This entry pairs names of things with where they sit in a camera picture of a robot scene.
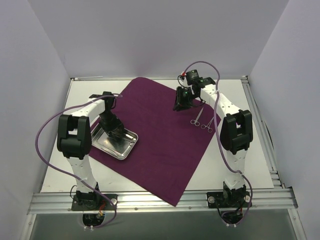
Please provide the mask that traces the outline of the steel instrument tray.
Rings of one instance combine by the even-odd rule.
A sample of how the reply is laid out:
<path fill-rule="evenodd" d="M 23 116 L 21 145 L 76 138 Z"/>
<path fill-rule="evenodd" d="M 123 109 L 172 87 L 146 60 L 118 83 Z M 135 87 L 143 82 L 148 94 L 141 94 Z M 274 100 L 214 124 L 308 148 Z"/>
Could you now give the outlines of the steel instrument tray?
<path fill-rule="evenodd" d="M 121 139 L 115 140 L 115 142 L 112 144 L 103 144 L 103 133 L 105 132 L 100 127 L 99 121 L 97 120 L 91 126 L 92 147 L 89 153 L 89 155 L 97 161 L 101 161 L 107 155 L 119 161 L 126 159 L 139 139 L 138 135 L 135 132 L 132 132 L 125 128 L 125 133 L 132 135 L 134 137 L 133 140 L 128 141 Z"/>

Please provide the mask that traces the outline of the steel surgical scissors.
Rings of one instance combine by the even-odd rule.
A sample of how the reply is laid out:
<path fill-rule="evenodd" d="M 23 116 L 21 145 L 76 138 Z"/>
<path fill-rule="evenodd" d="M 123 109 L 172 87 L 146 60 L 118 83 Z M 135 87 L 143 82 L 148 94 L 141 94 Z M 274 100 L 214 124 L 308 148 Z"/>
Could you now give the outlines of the steel surgical scissors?
<path fill-rule="evenodd" d="M 202 107 L 201 110 L 199 111 L 199 113 L 197 114 L 196 118 L 195 119 L 192 119 L 190 121 L 190 123 L 196 127 L 199 127 L 200 126 L 200 122 L 199 122 L 199 119 L 202 115 L 202 112 L 203 112 L 204 108 Z"/>

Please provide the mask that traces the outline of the steel forceps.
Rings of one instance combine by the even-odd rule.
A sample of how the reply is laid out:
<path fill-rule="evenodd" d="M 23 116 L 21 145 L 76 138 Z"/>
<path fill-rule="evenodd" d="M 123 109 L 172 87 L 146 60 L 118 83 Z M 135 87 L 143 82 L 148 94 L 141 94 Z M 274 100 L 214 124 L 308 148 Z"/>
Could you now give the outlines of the steel forceps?
<path fill-rule="evenodd" d="M 120 140 L 126 140 L 126 141 L 132 141 L 135 137 L 128 134 L 128 133 L 111 133 L 109 137 L 120 141 Z"/>
<path fill-rule="evenodd" d="M 209 133 L 212 133 L 212 132 L 213 132 L 213 129 L 211 128 L 211 124 L 212 124 L 214 118 L 215 118 L 215 117 L 213 116 L 207 124 L 202 124 L 202 125 L 201 125 L 201 129 L 202 129 L 202 130 L 207 129 L 207 131 L 208 131 Z"/>

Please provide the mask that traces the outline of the purple cloth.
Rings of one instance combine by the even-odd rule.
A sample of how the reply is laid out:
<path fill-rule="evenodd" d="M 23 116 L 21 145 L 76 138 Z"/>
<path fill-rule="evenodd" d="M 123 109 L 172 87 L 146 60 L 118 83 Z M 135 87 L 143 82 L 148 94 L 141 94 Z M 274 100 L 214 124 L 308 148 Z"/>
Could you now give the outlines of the purple cloth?
<path fill-rule="evenodd" d="M 176 206 L 213 137 L 190 121 L 203 108 L 198 121 L 206 124 L 214 111 L 207 104 L 173 111 L 175 90 L 144 77 L 121 94 L 114 113 L 138 141 L 124 160 L 107 155 L 98 162 Z"/>

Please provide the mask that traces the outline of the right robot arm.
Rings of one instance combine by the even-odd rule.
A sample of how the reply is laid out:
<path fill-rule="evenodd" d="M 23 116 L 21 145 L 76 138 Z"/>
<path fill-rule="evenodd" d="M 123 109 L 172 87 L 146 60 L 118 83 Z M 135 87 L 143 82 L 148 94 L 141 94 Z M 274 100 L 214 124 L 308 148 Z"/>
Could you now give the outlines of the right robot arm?
<path fill-rule="evenodd" d="M 229 173 L 223 181 L 223 203 L 234 206 L 240 201 L 240 194 L 246 196 L 244 177 L 245 159 L 253 141 L 253 120 L 249 110 L 242 110 L 233 104 L 210 78 L 177 77 L 180 86 L 176 88 L 174 111 L 194 108 L 193 100 L 200 99 L 213 109 L 213 127 L 222 160 Z"/>

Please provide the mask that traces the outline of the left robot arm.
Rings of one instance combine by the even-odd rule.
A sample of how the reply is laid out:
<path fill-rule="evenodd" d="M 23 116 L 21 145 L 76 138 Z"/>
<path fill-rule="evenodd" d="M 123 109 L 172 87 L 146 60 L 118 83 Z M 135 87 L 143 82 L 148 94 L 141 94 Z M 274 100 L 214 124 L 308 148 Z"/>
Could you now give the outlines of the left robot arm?
<path fill-rule="evenodd" d="M 120 119 L 112 113 L 118 93 L 104 91 L 93 94 L 85 104 L 75 106 L 76 111 L 62 114 L 58 119 L 57 149 L 67 158 L 73 174 L 77 176 L 76 197 L 90 210 L 100 206 L 101 195 L 89 161 L 92 147 L 91 124 L 99 117 L 99 126 L 107 136 L 119 140 L 125 133 Z"/>

